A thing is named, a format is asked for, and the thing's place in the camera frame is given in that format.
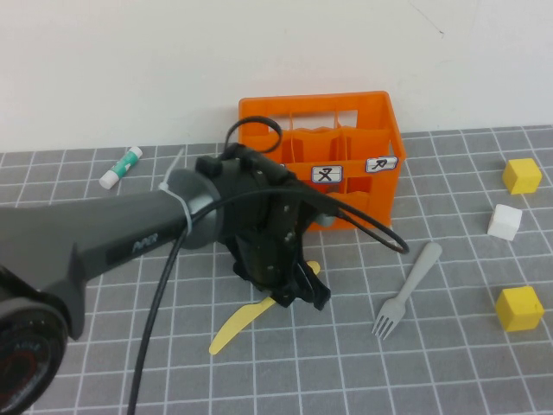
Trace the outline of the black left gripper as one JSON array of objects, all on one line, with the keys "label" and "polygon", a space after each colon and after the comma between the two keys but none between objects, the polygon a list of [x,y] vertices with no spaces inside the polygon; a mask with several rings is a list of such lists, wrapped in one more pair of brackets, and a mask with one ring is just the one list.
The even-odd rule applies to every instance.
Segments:
[{"label": "black left gripper", "polygon": [[258,221],[232,238],[235,271],[259,290],[271,292],[271,298],[284,308],[300,297],[323,310],[331,291],[320,280],[320,264],[298,263],[300,206],[289,196],[271,196]]}]

